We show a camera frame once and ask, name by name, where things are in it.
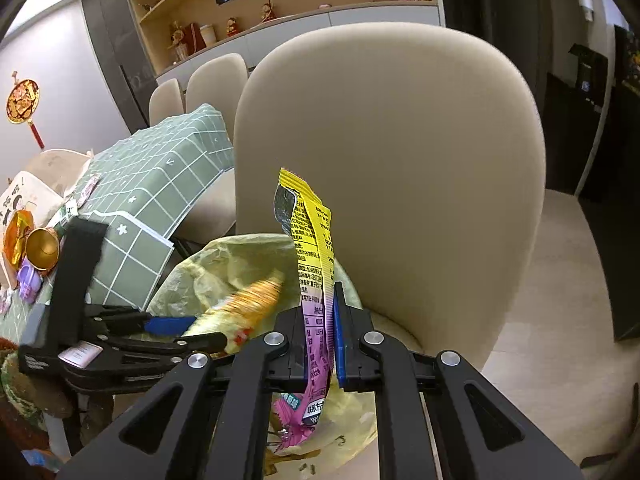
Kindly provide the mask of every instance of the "small ornament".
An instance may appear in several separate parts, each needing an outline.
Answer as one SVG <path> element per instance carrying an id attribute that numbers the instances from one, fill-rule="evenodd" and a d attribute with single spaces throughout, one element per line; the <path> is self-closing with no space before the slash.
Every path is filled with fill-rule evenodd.
<path id="1" fill-rule="evenodd" d="M 238 27 L 236 19 L 229 18 L 228 20 L 226 20 L 226 36 L 228 38 L 231 38 L 232 36 L 238 34 L 238 32 L 240 32 L 240 27 Z"/>
<path id="2" fill-rule="evenodd" d="M 13 124 L 20 124 L 26 121 L 38 146 L 41 150 L 44 150 L 42 138 L 31 120 L 40 101 L 40 88 L 33 79 L 18 81 L 18 73 L 16 71 L 11 76 L 14 78 L 14 89 L 11 90 L 9 97 L 6 99 L 6 116 L 9 122 Z"/>
<path id="3" fill-rule="evenodd" d="M 262 11 L 260 12 L 260 23 L 270 22 L 271 20 L 275 20 L 276 15 L 273 12 L 273 8 L 271 8 L 270 4 L 264 4 L 262 6 Z"/>

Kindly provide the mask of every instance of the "triangular cutout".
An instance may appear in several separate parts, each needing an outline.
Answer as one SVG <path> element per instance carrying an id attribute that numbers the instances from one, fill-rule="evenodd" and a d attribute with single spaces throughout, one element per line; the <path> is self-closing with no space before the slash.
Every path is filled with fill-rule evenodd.
<path id="1" fill-rule="evenodd" d="M 164 430 L 174 412 L 180 395 L 181 386 L 174 386 L 164 396 L 156 400 L 137 420 L 122 433 L 120 439 L 140 451 L 153 454 L 158 450 Z"/>
<path id="2" fill-rule="evenodd" d="M 474 384 L 465 385 L 476 420 L 489 451 L 498 451 L 524 439 L 522 432 Z"/>

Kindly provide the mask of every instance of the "chair seat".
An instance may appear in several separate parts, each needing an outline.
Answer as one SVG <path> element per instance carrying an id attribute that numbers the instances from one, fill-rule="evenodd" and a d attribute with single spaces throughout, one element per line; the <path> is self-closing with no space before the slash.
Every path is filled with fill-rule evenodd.
<path id="1" fill-rule="evenodd" d="M 224 236 L 235 221 L 236 178 L 234 170 L 229 170 L 196 200 L 175 235 L 206 245 Z"/>
<path id="2" fill-rule="evenodd" d="M 422 347 L 420 346 L 420 343 L 418 343 L 418 340 L 407 330 L 398 325 L 398 323 L 396 323 L 395 321 L 391 321 L 388 317 L 382 316 L 382 314 L 378 314 L 377 312 L 373 312 L 372 310 L 370 310 L 369 313 L 371 314 L 371 322 L 373 323 L 373 327 L 376 330 L 395 337 L 411 352 L 424 353 L 424 350 L 422 350 Z"/>

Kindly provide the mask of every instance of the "figurine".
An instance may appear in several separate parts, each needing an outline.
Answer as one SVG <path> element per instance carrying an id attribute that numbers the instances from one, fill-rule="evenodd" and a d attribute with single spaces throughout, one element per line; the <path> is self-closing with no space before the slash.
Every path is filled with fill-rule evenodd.
<path id="1" fill-rule="evenodd" d="M 273 12 L 270 4 L 264 4 L 262 6 L 262 12 L 260 12 L 260 23 L 269 22 L 275 20 L 276 15 Z"/>
<path id="2" fill-rule="evenodd" d="M 226 36 L 228 38 L 231 38 L 232 36 L 235 36 L 238 32 L 240 32 L 240 27 L 238 27 L 238 24 L 236 23 L 236 19 L 229 18 L 228 20 L 226 20 Z"/>

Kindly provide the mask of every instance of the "red tassel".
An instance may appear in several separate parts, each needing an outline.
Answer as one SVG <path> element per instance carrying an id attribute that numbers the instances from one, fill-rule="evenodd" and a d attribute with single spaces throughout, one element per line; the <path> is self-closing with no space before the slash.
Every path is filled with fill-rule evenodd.
<path id="1" fill-rule="evenodd" d="M 38 133 L 36 125 L 29 121 L 29 126 L 31 128 L 31 131 L 33 132 L 33 136 L 35 137 L 36 142 L 38 143 L 38 146 L 40 146 L 41 150 L 44 150 L 44 142 L 42 142 L 42 139 L 40 138 L 40 134 Z"/>

